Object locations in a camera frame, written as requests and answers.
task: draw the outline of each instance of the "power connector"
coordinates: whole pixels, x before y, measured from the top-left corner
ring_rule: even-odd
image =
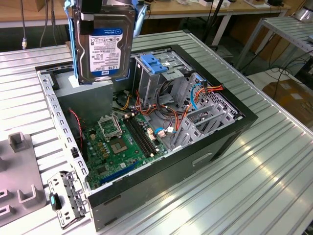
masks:
[[[23,50],[25,50],[27,47],[27,38],[23,38],[23,41],[22,41],[22,48]]]

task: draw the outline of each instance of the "green motherboard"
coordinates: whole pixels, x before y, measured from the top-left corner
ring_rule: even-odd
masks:
[[[143,133],[148,137],[148,123],[144,117],[139,114],[134,120],[140,125]],[[154,156],[146,156],[136,143],[136,137],[131,135],[131,131],[126,127],[125,120],[117,120],[121,129],[122,136],[113,137],[106,141],[99,125],[84,131],[87,139],[89,169],[88,182],[91,189],[96,189],[102,184],[113,180],[133,169],[151,162],[167,153],[167,150],[159,141],[149,140],[150,143],[158,149]],[[102,123],[101,127],[104,133],[114,131],[112,123]]]

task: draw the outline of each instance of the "ram slot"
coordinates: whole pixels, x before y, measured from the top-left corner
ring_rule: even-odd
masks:
[[[133,126],[133,128],[136,130],[136,132],[138,133],[138,135],[141,136],[142,140],[144,141],[144,143],[146,144],[146,146],[148,147],[150,153],[156,154],[157,151],[155,149],[155,147],[153,146],[153,144],[150,142],[150,140],[148,139],[148,137],[146,136],[146,134],[142,131],[141,126],[138,124],[138,122],[136,122],[134,119],[130,119],[130,123]]]
[[[145,143],[141,140],[140,136],[137,134],[137,132],[135,131],[134,127],[131,125],[131,123],[129,122],[129,119],[126,120],[125,122],[125,126],[127,127],[127,129],[129,130],[129,132],[131,133],[132,137],[134,138],[134,140],[136,141],[136,143],[139,145],[141,151],[144,153],[144,155],[146,157],[149,157],[151,152],[149,151],[149,149],[145,146]]]

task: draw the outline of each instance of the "blue pcie slot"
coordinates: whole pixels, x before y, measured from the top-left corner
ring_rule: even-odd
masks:
[[[120,171],[118,171],[118,172],[116,172],[116,173],[114,173],[114,174],[112,174],[112,175],[110,175],[110,176],[107,176],[107,177],[103,178],[102,180],[99,181],[99,184],[102,185],[102,184],[104,184],[104,183],[107,183],[107,182],[109,182],[109,181],[112,181],[112,180],[114,180],[114,179],[120,177],[121,175],[126,174],[127,172],[130,172],[131,170],[134,170],[135,165],[136,165],[138,162],[139,162],[139,161],[137,161],[137,162],[131,164],[130,166],[126,167],[125,169],[122,169],[122,170],[120,170]]]

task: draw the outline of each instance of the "aluminum workbench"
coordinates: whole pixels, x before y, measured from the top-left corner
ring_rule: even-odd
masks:
[[[294,45],[293,50],[291,50],[287,58],[291,59],[297,48],[303,50],[304,52],[310,52],[310,55],[313,55],[313,43],[308,40],[308,37],[313,35],[313,23],[304,23],[292,16],[264,18],[260,19],[244,49],[240,53],[237,63],[235,63],[236,69],[239,69],[239,66],[243,62],[246,54],[250,50],[254,40],[259,35],[263,27],[268,28],[269,32],[260,43],[258,49],[255,51],[256,54],[258,54],[266,46],[273,34],[278,34]]]
[[[218,160],[98,234],[301,234],[313,220],[313,133],[241,74],[183,31],[144,35],[133,49],[177,43],[259,117]],[[47,179],[67,169],[34,67],[66,62],[66,46],[0,53],[0,138],[31,134],[46,196]],[[90,219],[60,229],[51,206],[0,234],[95,234]]]

